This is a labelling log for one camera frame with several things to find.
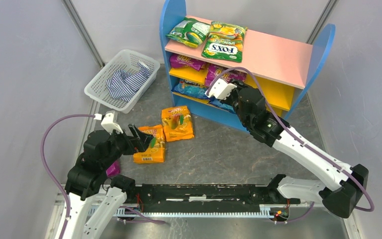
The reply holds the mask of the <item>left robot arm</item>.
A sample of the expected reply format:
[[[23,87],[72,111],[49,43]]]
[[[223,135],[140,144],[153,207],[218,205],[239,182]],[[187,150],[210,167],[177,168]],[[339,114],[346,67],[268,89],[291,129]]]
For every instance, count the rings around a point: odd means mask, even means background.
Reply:
[[[131,135],[116,123],[89,133],[83,152],[69,170],[62,189],[65,199],[63,221],[58,229],[61,239],[97,239],[135,186],[133,179],[117,175],[113,178],[102,205],[89,218],[88,212],[101,186],[108,179],[107,169],[120,157],[146,151],[154,137],[130,124]]]

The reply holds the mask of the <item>green Fox's candy bag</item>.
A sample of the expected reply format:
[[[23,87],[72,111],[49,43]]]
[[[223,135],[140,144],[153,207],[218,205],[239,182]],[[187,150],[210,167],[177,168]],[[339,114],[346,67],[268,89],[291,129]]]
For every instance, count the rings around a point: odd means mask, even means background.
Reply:
[[[248,27],[212,21],[202,57],[241,63]]]

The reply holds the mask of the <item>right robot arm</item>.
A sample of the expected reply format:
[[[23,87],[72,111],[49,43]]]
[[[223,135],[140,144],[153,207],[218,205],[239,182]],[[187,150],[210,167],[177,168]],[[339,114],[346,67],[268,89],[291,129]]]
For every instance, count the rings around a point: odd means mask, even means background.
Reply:
[[[257,141],[280,151],[313,173],[317,180],[277,175],[269,184],[286,199],[321,203],[331,213],[348,218],[363,195],[369,171],[327,154],[299,134],[294,127],[266,109],[258,89],[245,83],[217,80],[210,93],[234,108],[243,127]]]

